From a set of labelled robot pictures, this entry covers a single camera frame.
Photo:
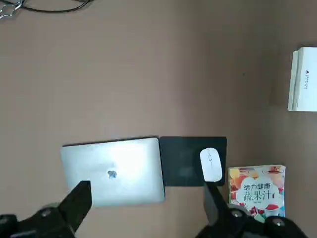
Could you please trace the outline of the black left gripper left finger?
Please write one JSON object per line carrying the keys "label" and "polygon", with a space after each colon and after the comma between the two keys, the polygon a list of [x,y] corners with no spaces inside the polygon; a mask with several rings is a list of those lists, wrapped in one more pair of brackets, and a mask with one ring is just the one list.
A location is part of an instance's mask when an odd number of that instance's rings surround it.
{"label": "black left gripper left finger", "polygon": [[57,205],[38,210],[19,221],[14,214],[1,214],[2,238],[74,238],[92,207],[91,182],[79,182]]}

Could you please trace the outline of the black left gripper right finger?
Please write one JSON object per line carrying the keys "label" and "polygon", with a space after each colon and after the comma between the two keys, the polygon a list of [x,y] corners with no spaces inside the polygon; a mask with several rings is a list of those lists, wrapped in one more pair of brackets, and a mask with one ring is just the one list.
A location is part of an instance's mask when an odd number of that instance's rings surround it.
{"label": "black left gripper right finger", "polygon": [[263,223],[246,209],[229,205],[214,182],[204,184],[204,210],[208,224],[199,238],[306,238],[307,235],[285,217],[270,216]]}

